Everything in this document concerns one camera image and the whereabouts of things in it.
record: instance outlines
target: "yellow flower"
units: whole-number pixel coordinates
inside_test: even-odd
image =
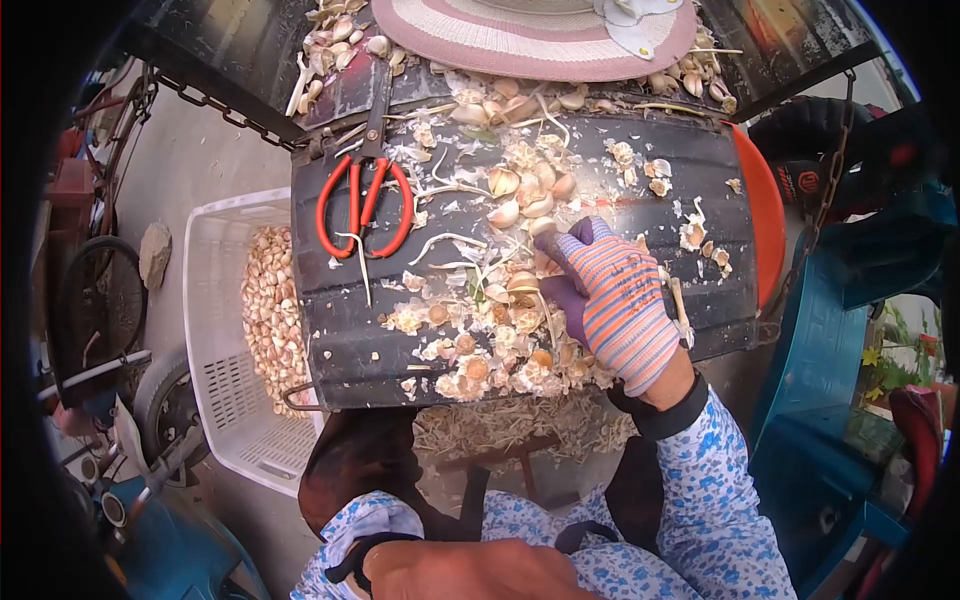
[[[880,353],[877,352],[873,346],[870,346],[869,348],[864,348],[862,358],[864,367],[869,367],[870,365],[876,367],[876,361],[880,359]]]

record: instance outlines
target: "scissors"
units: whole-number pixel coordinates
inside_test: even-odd
[[[333,188],[336,187],[340,177],[349,167],[349,191],[350,191],[350,233],[363,239],[367,226],[370,225],[370,219],[373,216],[373,209],[376,205],[376,197],[380,191],[380,185],[387,177],[387,170],[394,176],[399,183],[400,193],[403,195],[403,210],[400,213],[400,224],[396,229],[394,239],[384,248],[370,252],[364,249],[364,255],[367,258],[386,258],[390,256],[403,244],[410,232],[410,225],[414,218],[414,196],[410,191],[410,183],[407,181],[403,170],[395,163],[387,160],[383,153],[383,135],[386,130],[386,119],[384,115],[390,108],[390,97],[393,87],[393,73],[390,65],[385,60],[378,60],[374,72],[374,86],[376,96],[370,108],[370,117],[367,120],[367,130],[364,134],[363,144],[360,146],[360,152],[357,156],[344,156],[337,168],[333,170],[330,177],[324,184],[324,189],[320,192],[320,198],[317,199],[316,226],[317,237],[324,250],[330,252],[337,258],[347,258],[353,254],[353,248],[356,241],[351,237],[347,241],[345,248],[337,248],[330,242],[326,234],[326,203],[330,199]],[[363,212],[360,211],[360,170],[365,160],[373,159],[376,163],[376,171],[373,174],[370,188],[367,190],[367,199],[364,201]]]

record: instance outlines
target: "pink woven hat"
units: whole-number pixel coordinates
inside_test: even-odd
[[[494,75],[561,82],[642,77],[697,32],[693,0],[372,0],[384,35],[414,53]]]

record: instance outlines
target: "black sleeve cuff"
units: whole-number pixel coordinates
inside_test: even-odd
[[[639,398],[626,396],[623,393],[623,383],[618,383],[607,392],[607,397],[614,406],[634,418],[636,430],[644,438],[662,440],[675,436],[693,424],[707,405],[707,381],[698,371],[694,371],[696,378],[693,387],[686,393],[684,399],[663,412]]]
[[[350,548],[350,551],[347,552],[347,556],[344,558],[344,561],[336,566],[331,566],[324,569],[324,576],[326,576],[327,581],[330,583],[339,584],[344,581],[350,573],[353,573],[353,578],[356,580],[357,586],[368,593],[370,598],[373,598],[371,582],[363,573],[364,559],[367,558],[367,553],[373,550],[374,546],[383,543],[384,541],[397,540],[422,541],[423,538],[418,538],[417,536],[411,536],[408,534],[397,534],[391,531],[385,531],[379,534],[373,534],[372,536],[357,538],[357,544]]]

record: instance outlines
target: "rock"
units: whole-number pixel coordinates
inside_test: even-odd
[[[140,278],[148,290],[159,289],[170,261],[173,237],[162,223],[150,223],[140,240]]]

